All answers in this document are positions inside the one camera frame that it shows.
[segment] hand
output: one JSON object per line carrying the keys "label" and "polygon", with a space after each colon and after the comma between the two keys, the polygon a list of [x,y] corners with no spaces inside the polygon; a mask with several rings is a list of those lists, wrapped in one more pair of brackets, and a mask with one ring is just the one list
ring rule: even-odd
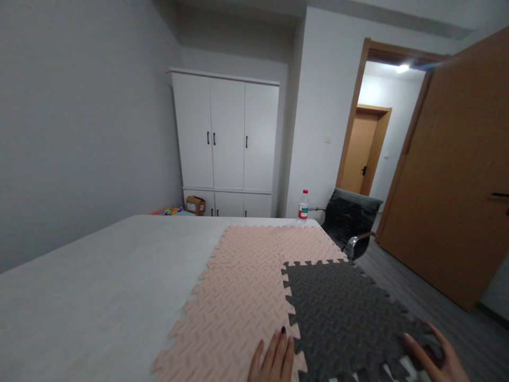
{"label": "hand", "polygon": [[277,330],[272,336],[264,363],[260,368],[260,357],[263,350],[264,341],[261,340],[251,361],[248,382],[290,382],[295,345],[292,336],[288,338],[288,341],[286,340],[284,326],[281,331]]}
{"label": "hand", "polygon": [[470,382],[467,373],[461,365],[460,359],[456,355],[454,348],[448,340],[438,331],[436,327],[428,323],[433,333],[435,333],[438,342],[442,346],[444,352],[444,365],[440,370],[433,361],[428,357],[426,352],[420,345],[408,334],[405,333],[403,338],[410,348],[413,355],[422,363],[424,370],[428,373],[432,382]]}

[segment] plastic water bottle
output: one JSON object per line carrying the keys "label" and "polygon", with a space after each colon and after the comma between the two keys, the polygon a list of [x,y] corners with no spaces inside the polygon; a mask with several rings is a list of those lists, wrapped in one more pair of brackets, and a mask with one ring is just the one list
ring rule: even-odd
{"label": "plastic water bottle", "polygon": [[302,196],[299,201],[299,215],[297,217],[297,223],[306,224],[306,220],[308,219],[308,209],[309,209],[308,190],[304,190],[302,191]]}

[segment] door handle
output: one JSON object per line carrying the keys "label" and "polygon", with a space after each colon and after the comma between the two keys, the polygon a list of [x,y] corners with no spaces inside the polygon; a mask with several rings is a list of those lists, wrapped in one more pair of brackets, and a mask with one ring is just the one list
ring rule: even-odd
{"label": "door handle", "polygon": [[[492,193],[492,196],[509,198],[509,194],[503,194],[503,193]],[[509,216],[509,209],[507,209],[507,212],[505,214],[507,216]]]}

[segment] wardrobe door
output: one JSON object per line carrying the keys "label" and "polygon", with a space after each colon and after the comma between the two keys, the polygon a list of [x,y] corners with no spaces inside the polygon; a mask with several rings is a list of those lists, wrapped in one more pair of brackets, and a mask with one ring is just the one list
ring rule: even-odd
{"label": "wardrobe door", "polygon": [[272,195],[244,194],[244,216],[246,218],[269,218]]}
{"label": "wardrobe door", "polygon": [[244,189],[272,191],[279,87],[245,85]]}
{"label": "wardrobe door", "polygon": [[240,193],[214,192],[216,216],[244,216],[244,196]]}
{"label": "wardrobe door", "polygon": [[180,73],[172,78],[183,185],[214,188],[210,79]]}
{"label": "wardrobe door", "polygon": [[214,187],[244,185],[244,83],[210,79]]}
{"label": "wardrobe door", "polygon": [[215,216],[216,205],[214,202],[214,191],[203,190],[184,190],[184,207],[189,195],[196,196],[205,200],[205,213],[203,216]]}

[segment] ceiling light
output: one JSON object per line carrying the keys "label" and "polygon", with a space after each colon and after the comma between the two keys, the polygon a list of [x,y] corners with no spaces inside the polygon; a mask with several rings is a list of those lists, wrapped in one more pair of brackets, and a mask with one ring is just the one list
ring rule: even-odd
{"label": "ceiling light", "polygon": [[398,66],[398,69],[396,70],[396,72],[403,73],[403,72],[406,72],[409,68],[410,68],[410,66],[408,66],[408,65],[400,65],[400,66]]}

